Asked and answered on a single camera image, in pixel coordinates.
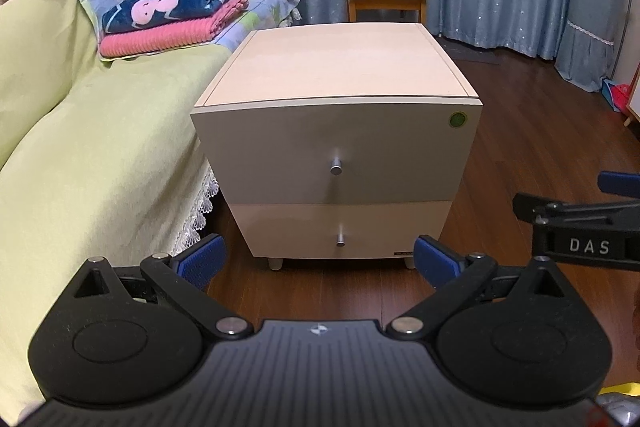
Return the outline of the drawer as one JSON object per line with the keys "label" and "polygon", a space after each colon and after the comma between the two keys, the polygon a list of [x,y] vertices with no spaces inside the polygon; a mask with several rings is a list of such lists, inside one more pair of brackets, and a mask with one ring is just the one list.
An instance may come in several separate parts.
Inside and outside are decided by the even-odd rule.
{"label": "drawer", "polygon": [[192,119],[230,204],[454,199],[477,98],[308,98],[218,104]]}
{"label": "drawer", "polygon": [[268,259],[408,257],[421,235],[437,239],[450,202],[231,204],[250,252]]}

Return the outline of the light wood nightstand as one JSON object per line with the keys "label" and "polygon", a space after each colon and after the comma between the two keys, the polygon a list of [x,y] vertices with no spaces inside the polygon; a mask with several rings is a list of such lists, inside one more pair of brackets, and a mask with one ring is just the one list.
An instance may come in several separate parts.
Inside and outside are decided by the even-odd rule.
{"label": "light wood nightstand", "polygon": [[360,96],[480,100],[422,25],[340,23],[252,32],[194,108]]}

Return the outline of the pink folded blanket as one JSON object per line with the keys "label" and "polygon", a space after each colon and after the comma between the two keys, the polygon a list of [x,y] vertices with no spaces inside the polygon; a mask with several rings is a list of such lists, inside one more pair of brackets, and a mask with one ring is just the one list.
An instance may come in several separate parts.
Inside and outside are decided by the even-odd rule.
{"label": "pink folded blanket", "polygon": [[250,2],[229,0],[211,16],[197,20],[182,20],[140,29],[128,34],[105,36],[99,46],[100,54],[106,58],[130,57],[166,50],[196,46],[213,41],[227,26],[242,15]]}

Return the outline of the navy patterned blanket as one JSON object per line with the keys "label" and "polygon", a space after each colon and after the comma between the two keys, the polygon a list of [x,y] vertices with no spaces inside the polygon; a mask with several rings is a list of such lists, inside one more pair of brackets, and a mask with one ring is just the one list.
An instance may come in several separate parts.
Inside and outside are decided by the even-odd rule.
{"label": "navy patterned blanket", "polygon": [[107,35],[151,29],[216,13],[229,0],[122,0],[101,17]]}

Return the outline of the green sofa cover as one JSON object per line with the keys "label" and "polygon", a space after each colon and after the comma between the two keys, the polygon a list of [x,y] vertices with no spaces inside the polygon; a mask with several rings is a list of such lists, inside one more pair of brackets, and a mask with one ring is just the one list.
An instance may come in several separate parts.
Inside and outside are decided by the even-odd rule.
{"label": "green sofa cover", "polygon": [[1,8],[1,416],[42,400],[32,335],[81,263],[173,254],[210,176],[191,110],[229,51],[105,63],[78,0]]}

